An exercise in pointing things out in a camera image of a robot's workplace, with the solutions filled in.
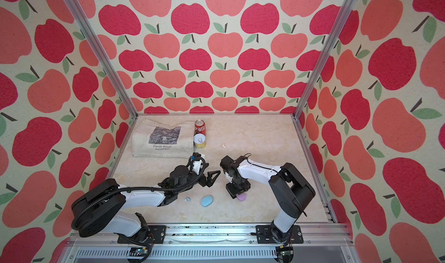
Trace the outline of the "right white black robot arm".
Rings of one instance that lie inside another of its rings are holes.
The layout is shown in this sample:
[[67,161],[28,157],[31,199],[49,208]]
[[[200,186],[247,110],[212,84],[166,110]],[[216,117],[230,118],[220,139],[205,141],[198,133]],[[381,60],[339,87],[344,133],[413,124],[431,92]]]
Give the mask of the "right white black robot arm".
[[232,159],[225,156],[220,167],[229,180],[226,190],[231,198],[247,192],[250,180],[270,186],[280,212],[271,222],[270,237],[278,244],[288,244],[292,236],[292,226],[316,196],[315,190],[306,178],[291,163],[270,166],[249,159],[249,155]]

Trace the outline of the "blue earbud charging case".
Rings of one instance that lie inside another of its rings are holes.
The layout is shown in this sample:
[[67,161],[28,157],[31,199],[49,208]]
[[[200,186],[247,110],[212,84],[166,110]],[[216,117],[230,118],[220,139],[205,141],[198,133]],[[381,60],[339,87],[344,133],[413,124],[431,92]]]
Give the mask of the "blue earbud charging case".
[[211,195],[207,195],[205,197],[203,197],[200,201],[200,204],[203,207],[208,207],[213,203],[213,197]]

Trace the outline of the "aluminium frame post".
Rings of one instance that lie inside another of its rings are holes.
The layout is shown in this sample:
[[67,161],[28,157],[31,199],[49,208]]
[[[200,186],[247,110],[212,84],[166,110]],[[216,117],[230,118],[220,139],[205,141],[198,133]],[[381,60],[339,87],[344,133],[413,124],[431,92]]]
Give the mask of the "aluminium frame post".
[[89,23],[89,19],[86,17],[80,2],[78,0],[64,0],[64,2],[67,5],[67,8],[70,10],[71,14],[73,15],[74,19],[76,20],[77,24],[79,25],[80,30],[83,32],[93,53],[98,58],[98,61],[101,64],[104,72],[109,77],[110,82],[117,91],[117,94],[120,97],[124,106],[126,107],[127,111],[129,112],[130,117],[132,119],[137,119],[138,113],[136,111],[136,108],[132,103],[129,95],[127,94],[127,91],[119,75],[112,66],[111,61],[102,43],[100,42],[94,30],[92,29]]
[[335,44],[340,41],[338,39],[340,33],[342,32],[344,26],[346,25],[346,21],[348,20],[348,17],[351,14],[352,9],[354,8],[356,2],[357,0],[344,0],[342,6],[340,7],[339,13],[334,21],[333,27],[330,33],[328,34],[327,40],[323,45],[323,49],[315,64],[314,70],[309,76],[309,80],[307,82],[305,90],[302,94],[302,97],[299,99],[296,111],[292,116],[292,119],[294,121],[297,121],[299,119],[300,114],[303,112],[305,105],[307,105],[308,99],[312,93],[312,90],[315,87],[315,83],[321,77],[321,72],[327,63],[331,50],[334,48]]

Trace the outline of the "left aluminium frame post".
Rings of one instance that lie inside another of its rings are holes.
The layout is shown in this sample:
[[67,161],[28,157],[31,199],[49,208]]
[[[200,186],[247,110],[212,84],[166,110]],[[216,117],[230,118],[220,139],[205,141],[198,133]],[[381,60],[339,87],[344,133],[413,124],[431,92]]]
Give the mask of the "left aluminium frame post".
[[102,43],[100,42],[94,30],[92,29],[89,23],[89,19],[86,17],[80,2],[78,0],[64,0],[64,2],[67,5],[67,8],[70,10],[71,14],[73,15],[74,19],[76,20],[77,24],[79,25],[80,30],[83,32],[93,53],[98,58],[98,61],[101,64],[104,72],[109,77],[110,82],[117,91],[117,94],[120,97],[124,106],[126,107],[127,111],[129,112],[130,117],[132,119],[137,119],[138,113],[136,111],[136,108],[132,103],[129,95],[127,94],[127,91],[119,75],[112,66],[111,61]]

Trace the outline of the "right aluminium frame post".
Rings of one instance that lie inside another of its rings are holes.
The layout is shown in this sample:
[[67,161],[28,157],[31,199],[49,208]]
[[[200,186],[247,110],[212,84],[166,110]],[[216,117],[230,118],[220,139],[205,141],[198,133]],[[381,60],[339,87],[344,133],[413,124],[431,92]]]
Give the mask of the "right aluminium frame post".
[[334,48],[335,44],[340,41],[338,39],[340,33],[342,32],[344,26],[346,25],[346,21],[348,20],[348,17],[351,14],[352,9],[354,8],[356,2],[357,0],[344,0],[342,6],[340,7],[339,13],[334,21],[333,27],[330,33],[328,34],[327,40],[323,45],[323,49],[315,64],[314,70],[309,76],[309,80],[307,82],[305,90],[302,94],[302,97],[299,99],[296,111],[292,116],[292,119],[294,121],[297,121],[299,119],[300,114],[303,112],[305,105],[307,105],[308,99],[312,93],[312,90],[315,87],[315,83],[321,77],[321,72],[327,63],[331,50]]

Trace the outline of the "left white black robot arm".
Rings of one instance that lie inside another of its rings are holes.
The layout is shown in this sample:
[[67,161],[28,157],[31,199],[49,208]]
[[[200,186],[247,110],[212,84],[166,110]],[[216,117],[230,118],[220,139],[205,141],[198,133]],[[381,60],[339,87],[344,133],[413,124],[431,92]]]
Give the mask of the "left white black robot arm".
[[206,172],[207,167],[201,159],[177,166],[158,187],[126,187],[113,178],[106,179],[73,202],[71,228],[83,238],[109,232],[118,235],[118,243],[148,247],[155,243],[155,237],[145,218],[123,210],[167,206],[196,184],[211,187],[221,172]]

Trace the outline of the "yellow tin can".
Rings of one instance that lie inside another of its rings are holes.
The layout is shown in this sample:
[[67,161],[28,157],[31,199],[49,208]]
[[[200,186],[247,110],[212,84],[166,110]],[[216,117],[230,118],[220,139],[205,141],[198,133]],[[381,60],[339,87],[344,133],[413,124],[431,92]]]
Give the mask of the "yellow tin can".
[[205,148],[206,147],[206,136],[202,133],[197,133],[194,136],[194,145],[196,148]]

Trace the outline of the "red cola can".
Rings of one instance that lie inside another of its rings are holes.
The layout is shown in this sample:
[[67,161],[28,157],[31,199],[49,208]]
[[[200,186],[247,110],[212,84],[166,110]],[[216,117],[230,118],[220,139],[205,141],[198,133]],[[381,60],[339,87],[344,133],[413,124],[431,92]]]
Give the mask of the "red cola can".
[[206,124],[204,120],[198,119],[195,122],[195,134],[206,135]]

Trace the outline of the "beige Monet tote bag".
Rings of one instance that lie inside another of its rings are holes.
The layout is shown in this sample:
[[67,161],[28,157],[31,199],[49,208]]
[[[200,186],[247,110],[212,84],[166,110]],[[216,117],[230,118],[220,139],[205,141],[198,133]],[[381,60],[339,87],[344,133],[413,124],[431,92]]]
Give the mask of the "beige Monet tote bag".
[[174,125],[145,119],[132,135],[134,157],[188,158],[194,151],[192,121]]

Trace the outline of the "purple earbud charging case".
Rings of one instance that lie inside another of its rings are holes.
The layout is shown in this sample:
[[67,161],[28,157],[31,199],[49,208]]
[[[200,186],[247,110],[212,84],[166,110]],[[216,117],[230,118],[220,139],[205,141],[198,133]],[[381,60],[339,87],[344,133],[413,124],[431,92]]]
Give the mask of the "purple earbud charging case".
[[239,201],[245,201],[247,198],[247,194],[246,193],[242,193],[236,196],[236,199]]

